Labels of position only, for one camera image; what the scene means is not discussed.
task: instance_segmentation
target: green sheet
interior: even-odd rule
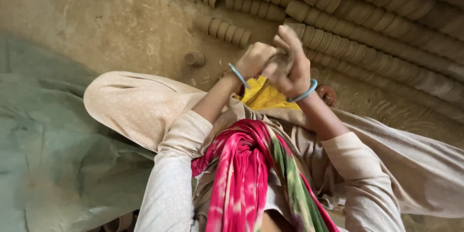
[[[0,231],[82,232],[140,207],[154,153],[89,116],[96,76],[0,33]]]

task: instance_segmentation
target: hand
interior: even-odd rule
[[[277,64],[270,63],[264,69],[263,75],[287,98],[297,98],[311,86],[311,62],[306,57],[297,34],[287,25],[279,26],[274,44],[287,51],[287,55],[293,58],[293,66],[287,76],[277,72]]]
[[[279,50],[270,45],[257,42],[250,45],[246,53],[235,64],[245,81],[258,76],[264,69],[266,62],[273,56],[277,55]]]

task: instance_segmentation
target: dirt floor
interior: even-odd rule
[[[197,0],[0,0],[0,28],[64,54],[99,73],[131,71],[159,75],[207,91],[242,49],[192,28],[199,14],[212,15],[270,42],[277,23]],[[189,51],[206,56],[206,66],[183,62]],[[311,73],[332,85],[339,109],[388,126],[464,148],[463,125],[371,85],[315,66]],[[408,231],[458,231],[461,219],[405,215]]]

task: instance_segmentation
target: person's left hand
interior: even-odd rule
[[[258,76],[264,69],[266,62],[279,52],[279,49],[262,42],[254,43],[248,47],[246,53],[235,64],[235,68],[247,81]]]

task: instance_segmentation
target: yellow cloth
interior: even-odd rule
[[[243,97],[238,98],[253,110],[268,108],[300,109],[295,103],[287,103],[285,96],[278,92],[275,87],[269,84],[264,86],[265,82],[266,78],[264,76],[259,76],[257,80],[248,80],[247,83],[250,85],[250,89],[245,88]]]

